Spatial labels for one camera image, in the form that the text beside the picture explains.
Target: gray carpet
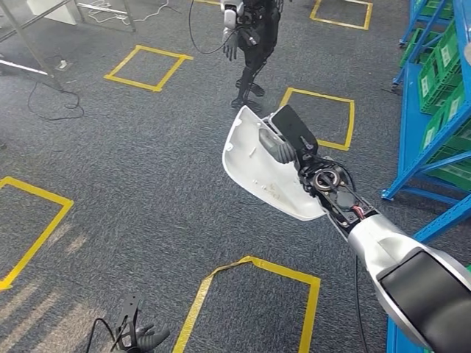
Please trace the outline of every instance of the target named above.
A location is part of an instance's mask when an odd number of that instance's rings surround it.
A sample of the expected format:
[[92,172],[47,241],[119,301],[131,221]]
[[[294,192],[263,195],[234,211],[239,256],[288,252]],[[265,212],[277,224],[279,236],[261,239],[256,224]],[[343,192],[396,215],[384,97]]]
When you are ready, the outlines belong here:
[[[323,0],[319,15],[360,24],[359,11],[365,11],[335,1],[336,12],[331,2]],[[132,8],[141,18],[157,9],[152,3],[133,1]],[[235,117],[229,103],[243,61],[198,53],[188,35],[189,3],[171,4],[177,11],[163,9],[139,23],[134,35],[48,20],[29,29],[48,62],[57,63],[54,55],[73,62],[58,78],[80,95],[82,119],[44,121],[26,107],[33,80],[10,71],[0,77],[0,139],[8,144],[0,151],[0,177],[75,202],[12,289],[0,293],[0,346],[83,352],[96,316],[114,323],[125,296],[139,291],[145,298],[142,321],[171,332],[157,352],[171,352],[202,278],[251,254],[321,278],[311,352],[362,352],[351,251],[326,218],[296,221],[260,205],[224,173],[220,154]],[[389,89],[398,70],[406,2],[375,0],[367,32],[311,21],[312,7],[312,0],[285,4],[279,45],[257,78],[266,91],[257,99],[263,113],[276,109],[287,87],[354,99],[350,150],[322,148],[323,154],[349,165],[362,195],[411,234],[445,210],[424,199],[379,197],[396,170],[401,98],[382,88]],[[14,8],[29,17],[23,6]],[[0,31],[8,29],[5,18],[0,21]],[[195,4],[192,23],[202,50],[220,44],[218,7]],[[184,62],[161,93],[103,78],[136,44],[195,59]],[[0,44],[0,52],[35,65],[17,37]],[[146,53],[119,76],[155,84],[171,64]],[[73,97],[39,85],[31,106],[57,118],[78,113],[63,109],[71,102]],[[308,96],[293,96],[292,103],[319,138],[344,138],[345,106]],[[51,221],[54,207],[11,188],[0,191],[0,274]],[[466,229],[456,227],[434,245],[471,261]],[[307,292],[302,283],[252,265],[218,274],[185,352],[297,352]],[[363,270],[360,296],[370,352],[384,352],[386,316]],[[93,347],[109,347],[104,328],[97,329]]]

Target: metal frame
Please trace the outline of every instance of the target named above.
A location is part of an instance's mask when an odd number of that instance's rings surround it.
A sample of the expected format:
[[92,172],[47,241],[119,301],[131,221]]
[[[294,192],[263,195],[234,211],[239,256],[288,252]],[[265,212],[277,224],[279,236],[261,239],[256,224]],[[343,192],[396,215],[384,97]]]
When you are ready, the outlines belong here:
[[[405,44],[407,44],[407,39],[415,28],[415,25],[417,22],[428,23],[428,22],[430,22],[430,19],[431,19],[430,17],[428,17],[428,16],[419,15],[426,6],[427,0],[422,0],[420,5],[419,5],[419,7],[417,9],[417,11],[415,11],[415,13],[414,11],[414,0],[409,0],[409,1],[411,3],[411,8],[409,11],[409,13],[411,14],[409,17],[410,18],[409,25],[408,26],[404,36],[399,41],[399,46],[405,46]],[[435,22],[436,24],[442,24],[442,25],[447,26],[448,24],[450,23],[450,20],[445,20],[445,19],[439,17]]]
[[[421,196],[426,196],[442,202],[451,203],[451,199],[446,196],[442,196],[436,193],[430,193],[419,188],[410,188],[405,185],[412,177],[418,177],[423,179],[423,174],[436,168],[443,167],[451,163],[456,163],[460,160],[471,157],[469,152],[458,154],[454,157],[447,158],[440,162],[427,164],[435,152],[443,146],[447,140],[458,130],[461,125],[466,122],[471,116],[471,65],[469,65],[463,57],[463,49],[466,44],[469,41],[467,29],[471,27],[471,23],[466,23],[471,19],[471,1],[466,0],[454,0],[454,9],[455,12],[455,22],[457,30],[458,46],[460,55],[461,56],[461,67],[466,91],[465,102],[457,112],[454,118],[446,123],[442,127],[431,143],[426,147],[423,151],[420,151],[422,141],[422,134],[426,125],[430,119],[430,115],[422,114],[420,112],[418,102],[417,75],[421,66],[419,64],[413,64],[415,58],[421,51],[425,38],[429,33],[432,26],[439,17],[439,13],[445,6],[445,0],[441,0],[439,8],[423,30],[421,37],[417,41],[415,48],[409,56],[407,63],[401,69],[399,74],[396,76],[393,84],[397,85],[399,82],[404,80],[404,92],[402,96],[402,115],[401,122],[401,141],[399,145],[399,166],[397,178],[389,187],[383,190],[382,197],[383,199],[393,200],[394,195],[400,190],[414,193]],[[415,21],[417,15],[412,15]],[[436,178],[426,177],[430,182],[435,182],[440,186],[445,186],[456,190],[455,187],[448,185],[445,182],[439,182]]]
[[[425,3],[426,0],[423,0],[416,13],[411,12],[409,27],[405,32],[405,36],[401,39],[401,44],[406,43],[405,40],[408,39],[417,22],[422,21],[421,17],[423,16],[418,14],[422,11]],[[471,1],[469,0],[453,0],[453,10],[457,27],[458,49],[460,51],[461,69],[463,71],[464,90],[466,93],[465,102],[453,119],[443,126],[431,143],[423,151],[420,150],[423,135],[421,132],[425,131],[426,124],[430,119],[430,115],[422,114],[420,111],[417,75],[421,66],[413,63],[415,62],[415,58],[424,47],[423,42],[433,26],[435,24],[445,24],[444,20],[440,20],[439,18],[439,14],[444,6],[445,0],[441,0],[436,12],[433,17],[427,19],[427,26],[422,33],[422,36],[419,39],[417,44],[416,44],[414,50],[409,56],[408,62],[404,65],[404,68],[393,82],[393,88],[395,88],[400,82],[404,81],[398,174],[396,180],[389,186],[389,189],[383,190],[382,193],[383,199],[386,200],[393,200],[394,195],[402,190],[452,204],[453,206],[446,212],[434,219],[414,235],[414,239],[424,243],[431,241],[448,228],[471,216],[471,193],[425,174],[427,171],[443,167],[444,165],[471,158],[471,151],[466,151],[445,160],[427,164],[427,161],[436,151],[439,150],[471,116],[471,65],[468,64],[463,55],[464,47],[467,43],[471,42]],[[426,182],[432,182],[451,190],[460,190],[466,193],[467,196],[462,200],[457,200],[438,193],[405,185],[412,178],[423,179]],[[386,352],[423,353],[423,349],[420,349],[409,342],[396,325],[389,319]]]
[[[48,76],[50,77],[53,83],[58,89],[60,90],[63,90],[61,86],[61,84],[55,77],[55,75],[54,74],[54,69],[50,68],[45,60],[42,56],[41,56],[35,48],[35,46],[29,40],[28,39],[28,37],[26,36],[26,34],[24,32],[24,29],[31,26],[32,24],[35,24],[36,22],[38,22],[38,20],[42,19],[42,18],[45,18],[47,15],[49,15],[50,13],[53,13],[54,11],[56,11],[57,9],[66,5],[69,2],[71,2],[72,0],[63,0],[57,5],[54,5],[48,10],[45,11],[44,13],[42,13],[40,15],[37,15],[35,16],[29,21],[26,21],[23,24],[20,25],[15,18],[14,16],[13,16],[13,14],[8,10],[8,8],[5,5],[5,3],[4,2],[4,0],[0,0],[0,9],[2,9],[3,11],[3,13],[5,15],[5,17],[7,17],[8,19],[8,21],[14,27],[14,29],[12,29],[11,31],[8,32],[8,33],[5,33],[5,35],[2,35],[2,37],[0,37],[0,43],[3,42],[4,40],[7,40],[10,37],[12,37],[15,34],[18,34],[23,42],[24,44],[28,48],[28,50],[41,66],[42,70],[38,70],[35,68],[29,68],[28,66],[23,66],[23,65],[19,65],[19,64],[16,64],[16,63],[13,63],[13,62],[10,62],[10,61],[7,61],[7,60],[2,60],[0,59],[0,64],[2,65],[7,65],[7,66],[11,66],[13,68],[19,68],[20,70],[24,70],[24,71],[29,71],[29,72],[33,72],[35,74],[41,74],[41,75],[44,75],[44,76]],[[112,9],[109,9],[109,8],[101,8],[101,7],[94,7],[92,5],[88,5],[88,4],[82,4],[82,3],[77,3],[77,0],[73,0],[72,3],[77,8],[77,10],[79,11],[79,13],[80,14],[81,20],[82,23],[85,22],[85,18],[83,16],[82,12],[81,11],[81,8],[88,8],[88,9],[94,9],[94,10],[101,10],[101,11],[104,11],[104,12],[108,12],[108,13],[115,13],[115,14],[120,14],[120,15],[124,15],[124,16],[127,16],[129,19],[129,23],[131,24],[132,31],[135,32],[136,31],[136,25],[134,22],[134,19],[132,18],[132,14],[131,9],[129,8],[129,3],[128,2],[128,0],[122,0],[122,2],[125,5],[125,8],[126,9],[126,11],[119,11],[119,10],[112,10]]]
[[114,13],[115,15],[126,16],[129,19],[129,24],[132,28],[132,32],[137,31],[136,23],[134,21],[134,18],[132,17],[131,9],[131,7],[129,7],[129,2],[128,0],[122,0],[123,4],[125,5],[125,11],[114,10],[114,9],[110,9],[108,7],[100,7],[100,6],[94,6],[94,5],[84,4],[82,2],[77,2],[77,0],[73,0],[73,1],[75,5],[77,7],[77,9],[79,10],[79,13],[80,14],[80,19],[82,20],[82,23],[85,22],[85,17],[82,12],[82,9],[99,10],[99,11],[103,11],[104,13]]

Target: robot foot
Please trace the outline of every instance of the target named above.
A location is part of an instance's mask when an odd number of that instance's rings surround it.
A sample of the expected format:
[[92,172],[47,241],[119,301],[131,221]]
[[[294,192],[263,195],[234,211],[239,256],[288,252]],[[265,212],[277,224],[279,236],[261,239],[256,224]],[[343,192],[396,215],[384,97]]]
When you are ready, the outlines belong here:
[[[236,87],[239,88],[241,86],[241,80],[238,79],[236,81]],[[260,87],[256,83],[252,83],[251,87],[251,92],[256,95],[257,97],[263,97],[265,96],[265,90],[263,88]]]
[[247,105],[254,113],[260,113],[262,111],[262,106],[255,102],[251,101],[250,99],[248,101],[243,101],[243,99],[236,98],[230,103],[230,106],[232,109],[240,110],[242,107]]

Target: robot leg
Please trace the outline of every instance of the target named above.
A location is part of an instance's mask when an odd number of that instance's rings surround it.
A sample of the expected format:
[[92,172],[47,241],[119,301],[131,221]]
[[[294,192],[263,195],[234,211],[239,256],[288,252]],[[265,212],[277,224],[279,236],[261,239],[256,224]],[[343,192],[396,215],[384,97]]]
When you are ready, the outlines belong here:
[[245,55],[245,67],[242,71],[242,76],[236,82],[239,86],[239,95],[231,103],[234,109],[241,109],[244,105],[251,107],[254,112],[258,113],[261,107],[254,101],[248,100],[249,92],[252,91],[257,96],[263,96],[264,91],[258,86],[254,85],[254,79],[266,64],[266,58],[263,51],[254,49],[248,49],[244,51]]

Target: yellow tape square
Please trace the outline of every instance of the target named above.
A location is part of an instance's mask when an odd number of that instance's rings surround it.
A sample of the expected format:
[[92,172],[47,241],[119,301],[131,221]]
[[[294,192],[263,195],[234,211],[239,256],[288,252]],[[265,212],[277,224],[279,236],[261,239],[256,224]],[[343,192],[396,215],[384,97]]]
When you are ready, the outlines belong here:
[[300,342],[300,348],[297,350],[298,353],[309,353],[311,337],[312,336],[312,327],[314,326],[314,317],[316,316],[316,309],[317,308],[317,299],[319,298],[319,291],[321,288],[321,279],[253,256],[246,256],[235,263],[218,267],[211,272],[209,276],[205,277],[199,286],[198,293],[196,293],[195,300],[183,323],[182,330],[180,331],[180,335],[178,335],[178,339],[177,340],[177,343],[175,343],[172,353],[183,353],[185,347],[188,343],[188,339],[189,339],[191,332],[195,326],[199,311],[203,306],[203,302],[205,301],[205,298],[208,294],[208,291],[211,285],[211,282],[215,274],[219,271],[223,271],[243,263],[252,263],[254,266],[262,270],[272,272],[279,276],[295,279],[297,281],[309,285],[308,301],[306,306],[306,314],[304,315],[303,331],[301,332],[301,340]]
[[[168,57],[175,57],[177,60],[173,66],[171,66],[170,70],[168,70],[159,83],[158,83],[155,86],[147,85],[146,83],[137,82],[137,81],[133,81],[131,79],[124,79],[122,77],[115,76],[119,70],[123,68],[123,66],[128,63],[131,59],[132,59],[134,55],[137,54],[140,50],[149,51],[151,53],[155,53],[155,54],[165,55]],[[185,54],[177,54],[177,53],[172,53],[171,51],[150,48],[148,46],[137,45],[133,51],[129,53],[127,57],[125,57],[121,63],[118,64],[118,66],[116,66],[115,68],[113,68],[109,74],[104,75],[104,78],[109,79],[111,81],[115,81],[115,82],[124,83],[125,85],[143,88],[145,90],[151,90],[152,92],[161,92],[163,86],[165,83],[167,83],[167,81],[168,81],[168,79],[170,79],[171,75],[173,75],[175,71],[177,71],[185,60],[192,60],[192,57],[189,55],[185,55]]]
[[316,17],[317,12],[319,11],[319,8],[321,6],[322,1],[322,0],[316,0],[316,4],[314,5],[314,8],[312,8],[312,11],[309,15],[309,18],[311,20],[325,22],[326,24],[336,24],[337,26],[349,27],[349,28],[355,28],[355,29],[364,29],[365,31],[367,31],[369,29],[369,23],[371,20],[371,12],[373,11],[373,4],[371,2],[359,1],[359,0],[344,0],[344,1],[348,1],[348,2],[354,2],[356,4],[366,5],[367,13],[366,13],[366,16],[365,17],[365,23],[362,26],[357,26],[356,24],[346,24],[344,22],[331,21],[331,20],[326,20],[324,18]]
[[39,235],[29,249],[28,249],[18,263],[9,272],[5,278],[0,281],[0,290],[11,288],[12,282],[17,278],[23,268],[26,266],[35,254],[39,250],[72,205],[73,201],[66,199],[65,197],[51,193],[44,189],[38,188],[22,182],[11,176],[6,176],[0,179],[0,189],[5,185],[13,186],[35,196],[42,197],[51,202],[60,204],[62,208],[55,215],[51,223],[49,223],[41,235]]
[[298,90],[297,88],[288,87],[286,92],[285,92],[285,95],[282,98],[279,106],[282,107],[283,105],[288,104],[289,98],[291,97],[291,94],[293,93],[300,93],[306,94],[307,96],[331,99],[333,101],[341,101],[343,103],[347,103],[349,105],[348,128],[346,129],[346,136],[345,137],[345,142],[343,144],[324,140],[317,140],[317,142],[319,146],[329,147],[331,149],[339,149],[340,151],[348,151],[350,148],[350,144],[352,143],[352,136],[353,135],[353,127],[355,125],[355,101],[353,99],[328,96],[327,94],[311,92],[309,90]]

